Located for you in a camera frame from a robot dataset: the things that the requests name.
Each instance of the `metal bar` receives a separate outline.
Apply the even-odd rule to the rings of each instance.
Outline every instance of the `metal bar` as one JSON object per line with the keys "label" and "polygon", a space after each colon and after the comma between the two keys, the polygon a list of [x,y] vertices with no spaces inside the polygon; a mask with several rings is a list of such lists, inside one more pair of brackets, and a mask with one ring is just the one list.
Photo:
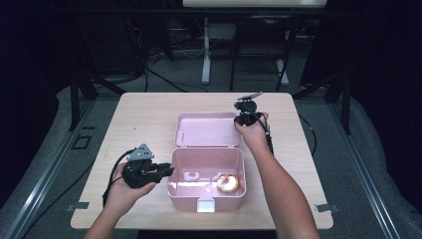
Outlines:
{"label": "metal bar", "polygon": [[92,110],[94,103],[95,102],[87,101],[84,104],[81,111],[81,121],[76,126],[76,130],[68,132],[61,147],[59,148],[56,157],[44,170],[30,196],[22,207],[22,210],[19,212],[12,226],[9,228],[5,238],[21,238],[25,231],[28,229],[31,221],[34,219],[35,214],[37,213],[38,208],[40,207],[51,185],[53,184],[57,173],[63,165],[65,155],[69,148],[72,146],[72,141],[74,141],[74,139],[78,136],[78,129],[80,129],[82,122]]}
{"label": "metal bar", "polygon": [[324,86],[325,84],[332,82],[335,78],[337,78],[339,76],[340,76],[340,73],[336,73],[336,74],[333,74],[333,75],[331,75],[331,76],[329,76],[329,77],[327,77],[327,78],[325,78],[321,81],[318,81],[318,82],[310,85],[308,88],[301,90],[300,92],[294,94],[293,99],[298,100],[298,99],[301,99],[303,97],[306,97],[308,94],[316,91],[317,89]]}
{"label": "metal bar", "polygon": [[204,66],[202,67],[202,84],[210,84],[211,56],[208,18],[204,18]]}
{"label": "metal bar", "polygon": [[123,90],[122,88],[117,87],[116,85],[108,82],[106,79],[92,73],[92,72],[84,72],[84,75],[86,75],[88,78],[93,79],[94,81],[102,84],[103,86],[105,86],[106,88],[108,88],[109,90],[115,92],[116,94],[119,94],[120,96],[123,95],[124,93],[126,93],[125,90]]}
{"label": "metal bar", "polygon": [[341,132],[343,139],[348,146],[348,149],[350,150],[350,153],[353,158],[353,168],[355,169],[360,184],[362,185],[363,190],[365,191],[366,197],[369,200],[369,203],[372,207],[376,219],[378,220],[381,230],[384,233],[385,238],[400,238],[400,235],[397,229],[395,228],[393,221],[391,220],[388,210],[384,205],[381,195],[379,195],[378,190],[376,189],[376,186],[373,183],[368,170],[366,169],[365,163],[362,157],[360,156],[359,150],[357,149],[353,138],[350,134],[344,131],[344,128],[340,121],[340,112],[338,107],[333,104],[329,104],[328,108],[332,116],[335,118],[335,124]]}
{"label": "metal bar", "polygon": [[346,76],[344,79],[343,94],[341,101],[341,125],[343,126],[347,134],[350,134],[350,128],[348,126],[350,118],[350,90],[351,81],[349,76]]}
{"label": "metal bar", "polygon": [[80,101],[79,101],[79,87],[78,87],[78,79],[74,75],[71,82],[71,107],[72,107],[72,122],[69,131],[75,129],[76,125],[81,119],[80,116]]}
{"label": "metal bar", "polygon": [[367,12],[341,12],[330,11],[323,8],[316,9],[294,9],[294,8],[219,8],[219,9],[63,9],[53,8],[52,13],[63,15],[112,15],[112,16],[144,16],[144,17],[246,17],[252,14],[263,15],[290,15],[305,17],[308,19],[335,19],[335,20],[350,20],[356,17],[365,17]]}

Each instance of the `open lid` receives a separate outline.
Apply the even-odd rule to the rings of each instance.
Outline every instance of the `open lid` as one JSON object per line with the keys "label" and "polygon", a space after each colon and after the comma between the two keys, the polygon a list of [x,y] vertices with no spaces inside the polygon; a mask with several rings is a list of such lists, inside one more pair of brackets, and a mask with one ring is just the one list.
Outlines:
{"label": "open lid", "polygon": [[179,116],[175,143],[182,147],[233,147],[240,143],[234,113],[197,113]]}

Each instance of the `black cable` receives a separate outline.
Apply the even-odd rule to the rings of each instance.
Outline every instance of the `black cable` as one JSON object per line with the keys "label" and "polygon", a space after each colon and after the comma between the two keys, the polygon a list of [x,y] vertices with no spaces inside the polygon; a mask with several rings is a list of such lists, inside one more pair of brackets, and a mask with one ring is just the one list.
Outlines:
{"label": "black cable", "polygon": [[[124,79],[119,79],[119,80],[107,80],[108,82],[114,84],[114,85],[119,85],[119,84],[124,84],[124,83],[129,83],[129,82],[133,82],[134,80],[138,79],[139,77],[142,76],[142,73],[133,73],[131,75],[129,75],[127,78]],[[93,84],[97,84],[97,85],[101,85],[101,83],[97,83],[94,80],[91,80],[91,82]]]}
{"label": "black cable", "polygon": [[103,207],[106,206],[106,199],[108,198],[109,189],[111,188],[112,184],[117,181],[117,179],[115,181],[113,181],[112,179],[114,178],[114,173],[118,167],[118,164],[121,162],[122,159],[124,159],[126,155],[131,154],[135,150],[136,148],[131,149],[125,152],[124,154],[122,154],[121,157],[118,158],[118,160],[115,162],[114,166],[112,167],[111,173],[109,174],[108,185],[106,187],[105,193],[103,194]]}
{"label": "black cable", "polygon": [[85,171],[68,187],[65,189],[65,191],[63,191],[55,200],[53,200],[41,213],[40,215],[31,223],[31,225],[28,227],[28,229],[25,231],[24,235],[22,236],[22,238],[25,238],[28,233],[31,231],[31,229],[35,226],[35,224],[47,213],[48,210],[50,210],[50,208],[57,202],[59,201],[60,198],[62,198],[69,190],[71,190],[71,188],[73,186],[75,186],[75,184],[77,184],[79,182],[79,180],[81,180],[81,178],[90,170],[90,168],[94,165],[95,160],[93,160],[90,165],[88,166],[87,169],[85,169]]}
{"label": "black cable", "polygon": [[182,83],[172,82],[172,81],[170,81],[170,80],[168,80],[168,79],[166,79],[166,78],[164,78],[164,77],[160,76],[159,74],[155,73],[154,71],[152,71],[151,69],[149,69],[147,66],[145,66],[145,69],[146,69],[147,71],[149,71],[150,73],[152,73],[153,75],[155,75],[156,77],[158,77],[159,79],[163,80],[165,83],[167,83],[167,84],[169,84],[170,86],[174,87],[175,89],[179,90],[180,92],[183,92],[183,93],[189,93],[188,91],[183,90],[183,89],[179,88],[179,87],[178,87],[178,86],[176,86],[176,85],[180,85],[180,86],[184,86],[184,87],[191,87],[191,88],[198,88],[198,89],[201,89],[202,91],[204,91],[204,92],[206,92],[206,93],[208,92],[206,89],[201,88],[201,87],[196,87],[196,86],[192,86],[192,85],[187,85],[187,84],[182,84]]}
{"label": "black cable", "polygon": [[308,125],[308,127],[311,129],[311,132],[312,132],[312,134],[314,136],[314,142],[315,143],[314,143],[313,151],[311,153],[311,155],[314,155],[314,153],[317,150],[317,135],[316,135],[316,133],[314,131],[314,128],[311,126],[311,124],[304,117],[302,117],[300,114],[298,114],[298,115],[299,115],[299,118],[301,118],[301,120],[303,120]]}
{"label": "black cable", "polygon": [[272,154],[274,154],[274,149],[273,149],[273,141],[271,140],[271,136],[270,136],[270,132],[268,131],[268,124],[267,124],[267,118],[264,116],[264,114],[262,114],[262,116],[265,119],[265,124],[261,121],[261,119],[257,116],[257,114],[255,114],[254,112],[251,111],[251,109],[249,109],[247,106],[244,106],[250,114],[252,114],[252,116],[254,116],[258,123],[261,125],[261,127],[264,129],[265,132],[265,137],[267,138],[267,145],[268,145],[268,149],[270,150],[270,152]]}
{"label": "black cable", "polygon": [[122,176],[120,176],[120,177],[118,177],[118,178],[116,178],[110,185],[109,185],[109,187],[111,188],[112,187],[112,185],[116,182],[116,181],[118,181],[119,179],[121,179],[121,178],[123,178],[123,177],[125,177],[125,176],[128,176],[129,174],[130,174],[131,172],[129,172],[129,173],[127,173],[127,174],[124,174],[124,175],[122,175]]}
{"label": "black cable", "polygon": [[143,91],[146,93],[148,91],[148,72],[146,69],[143,69],[143,74],[145,75],[145,89]]}
{"label": "black cable", "polygon": [[192,37],[185,38],[184,40],[181,40],[180,42],[172,43],[171,47],[180,47],[180,46],[183,46],[183,44],[187,42],[191,42],[190,44],[192,44],[194,40],[196,40],[196,38],[192,38]]}
{"label": "black cable", "polygon": [[161,54],[163,54],[163,52],[159,48],[150,49],[147,52],[148,62],[157,63],[158,61],[161,60]]}

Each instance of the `forearm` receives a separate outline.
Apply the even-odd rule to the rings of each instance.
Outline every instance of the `forearm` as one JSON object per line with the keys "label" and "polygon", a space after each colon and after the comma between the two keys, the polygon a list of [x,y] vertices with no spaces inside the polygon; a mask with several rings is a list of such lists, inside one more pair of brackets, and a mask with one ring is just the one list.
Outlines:
{"label": "forearm", "polygon": [[91,226],[84,238],[112,238],[114,227],[118,222],[119,217],[104,210]]}
{"label": "forearm", "polygon": [[269,150],[251,148],[280,238],[318,238],[309,204],[298,184]]}

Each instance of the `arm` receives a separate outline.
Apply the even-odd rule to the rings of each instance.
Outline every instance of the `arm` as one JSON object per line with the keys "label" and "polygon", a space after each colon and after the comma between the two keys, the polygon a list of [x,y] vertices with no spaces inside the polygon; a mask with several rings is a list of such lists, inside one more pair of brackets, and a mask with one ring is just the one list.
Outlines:
{"label": "arm", "polygon": [[[265,123],[268,118],[261,117]],[[236,130],[250,148],[263,182],[264,193],[280,238],[319,238],[310,206],[302,190],[268,149],[265,133],[256,122]]]}
{"label": "arm", "polygon": [[[117,167],[114,180],[121,177],[124,165],[125,163],[121,163]],[[141,188],[132,189],[122,178],[118,179],[111,186],[104,210],[91,226],[85,238],[111,238],[120,217],[130,210],[137,199],[148,194],[154,187],[155,183],[150,182]]]}

